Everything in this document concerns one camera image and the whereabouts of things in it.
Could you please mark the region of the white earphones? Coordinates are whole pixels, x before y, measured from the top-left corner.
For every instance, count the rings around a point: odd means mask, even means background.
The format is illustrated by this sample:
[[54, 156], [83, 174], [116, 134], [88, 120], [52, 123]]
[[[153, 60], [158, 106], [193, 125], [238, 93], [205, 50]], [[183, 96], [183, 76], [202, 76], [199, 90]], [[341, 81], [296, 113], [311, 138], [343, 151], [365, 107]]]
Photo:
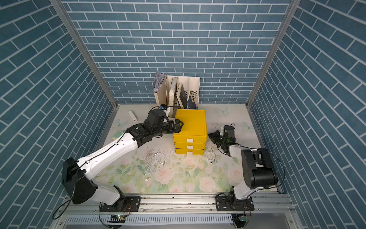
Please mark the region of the white earphones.
[[150, 164], [144, 172], [145, 181], [149, 181], [149, 179], [151, 178], [152, 175], [155, 174], [155, 172], [156, 172], [156, 165]]
[[213, 149], [209, 149], [204, 153], [204, 157], [205, 160], [210, 163], [213, 164], [216, 162], [216, 154], [214, 153]]
[[159, 165], [164, 165], [166, 162], [166, 155], [164, 153], [156, 153], [154, 156], [155, 163]]

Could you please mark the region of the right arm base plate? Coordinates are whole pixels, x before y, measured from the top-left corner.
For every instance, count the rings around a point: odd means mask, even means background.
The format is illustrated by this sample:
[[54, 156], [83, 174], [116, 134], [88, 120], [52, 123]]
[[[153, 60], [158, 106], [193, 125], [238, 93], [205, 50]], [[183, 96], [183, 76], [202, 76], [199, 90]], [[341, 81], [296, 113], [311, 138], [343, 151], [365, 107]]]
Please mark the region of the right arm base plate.
[[233, 193], [228, 195], [219, 193], [215, 196], [217, 211], [254, 211], [254, 203], [252, 197], [248, 199], [238, 200]]

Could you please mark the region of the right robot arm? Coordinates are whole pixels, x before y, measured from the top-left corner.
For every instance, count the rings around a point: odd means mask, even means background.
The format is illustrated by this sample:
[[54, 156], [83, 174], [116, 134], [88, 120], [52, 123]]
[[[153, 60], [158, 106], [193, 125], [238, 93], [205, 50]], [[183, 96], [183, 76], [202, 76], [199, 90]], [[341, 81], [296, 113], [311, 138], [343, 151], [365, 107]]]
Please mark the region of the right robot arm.
[[225, 125], [221, 131], [216, 130], [208, 137], [224, 155], [242, 161], [244, 180], [233, 187], [231, 194], [235, 200], [247, 200], [255, 192], [277, 185], [278, 176], [269, 151], [237, 143], [234, 130], [233, 125]]

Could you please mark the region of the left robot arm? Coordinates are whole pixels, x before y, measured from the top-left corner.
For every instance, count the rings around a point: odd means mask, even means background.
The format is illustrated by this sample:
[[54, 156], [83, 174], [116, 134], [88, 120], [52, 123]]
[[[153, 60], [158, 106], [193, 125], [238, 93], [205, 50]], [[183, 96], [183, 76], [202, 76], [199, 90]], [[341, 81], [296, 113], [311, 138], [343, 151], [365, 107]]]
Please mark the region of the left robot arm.
[[150, 110], [143, 123], [135, 124], [121, 137], [103, 148], [79, 159], [69, 158], [63, 164], [62, 185], [75, 205], [88, 200], [109, 206], [121, 205], [125, 195], [118, 187], [109, 187], [93, 179], [121, 156], [163, 134], [180, 133], [184, 123], [169, 120], [162, 109]]

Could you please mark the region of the yellow drawer cabinet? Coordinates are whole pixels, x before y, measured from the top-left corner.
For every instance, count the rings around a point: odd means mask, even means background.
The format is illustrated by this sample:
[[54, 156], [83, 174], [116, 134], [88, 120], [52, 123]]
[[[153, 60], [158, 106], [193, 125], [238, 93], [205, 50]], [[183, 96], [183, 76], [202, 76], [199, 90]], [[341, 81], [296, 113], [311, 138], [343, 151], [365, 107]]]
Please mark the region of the yellow drawer cabinet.
[[181, 132], [173, 134], [176, 154], [203, 155], [207, 142], [206, 111], [178, 109], [176, 120], [184, 123]]

